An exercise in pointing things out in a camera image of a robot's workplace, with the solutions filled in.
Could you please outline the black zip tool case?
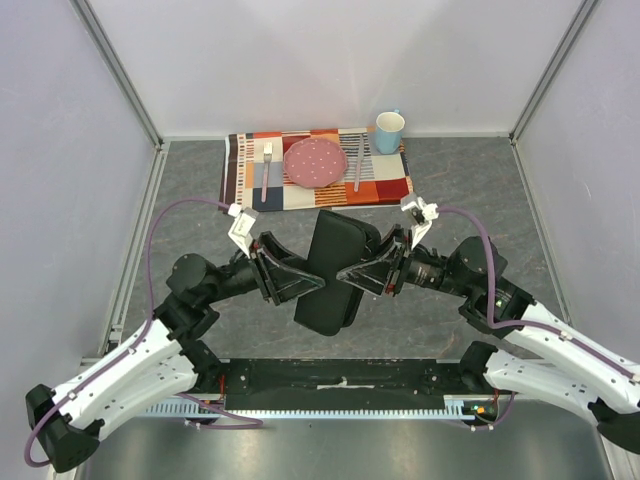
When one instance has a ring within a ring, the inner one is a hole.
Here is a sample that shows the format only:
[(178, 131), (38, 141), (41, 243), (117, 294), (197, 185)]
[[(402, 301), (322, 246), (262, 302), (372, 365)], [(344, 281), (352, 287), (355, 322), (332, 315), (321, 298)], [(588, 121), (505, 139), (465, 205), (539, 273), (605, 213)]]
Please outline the black zip tool case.
[(337, 274), (370, 259), (380, 243), (380, 233), (373, 225), (334, 211), (320, 211), (307, 270), (322, 278), (325, 285), (298, 299), (294, 321), (324, 336), (334, 336), (350, 326), (363, 291), (339, 280)]

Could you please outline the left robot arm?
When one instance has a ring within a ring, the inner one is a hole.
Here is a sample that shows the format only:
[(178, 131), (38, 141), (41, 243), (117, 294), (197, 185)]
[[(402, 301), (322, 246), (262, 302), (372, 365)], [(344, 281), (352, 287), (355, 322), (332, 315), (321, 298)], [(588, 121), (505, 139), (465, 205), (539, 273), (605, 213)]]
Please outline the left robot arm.
[(353, 323), (363, 296), (337, 274), (371, 259), (380, 245), (376, 228), (348, 223), (317, 226), (307, 257), (287, 250), (270, 232), (220, 267), (198, 254), (180, 257), (167, 280), (168, 296), (133, 335), (78, 376), (26, 394), (27, 443), (40, 444), (43, 465), (64, 473), (144, 408), (191, 389), (211, 392), (220, 362), (201, 338), (219, 318), (212, 307), (219, 301), (254, 290), (275, 305), (293, 300), (296, 323), (336, 335)]

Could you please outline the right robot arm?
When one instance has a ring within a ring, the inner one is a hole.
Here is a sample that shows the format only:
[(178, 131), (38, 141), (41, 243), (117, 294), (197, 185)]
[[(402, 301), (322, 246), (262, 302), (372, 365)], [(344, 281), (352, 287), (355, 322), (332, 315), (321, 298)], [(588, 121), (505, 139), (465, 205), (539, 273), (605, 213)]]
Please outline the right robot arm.
[(463, 298), (461, 316), (476, 330), (548, 361), (529, 366), (476, 342), (458, 368), (467, 392), (487, 387), (523, 393), (586, 419), (618, 447), (639, 451), (639, 365), (560, 320), (540, 301), (502, 277), (506, 261), (486, 231), (443, 256), (392, 231), (360, 269), (374, 294), (397, 295), (407, 284)]

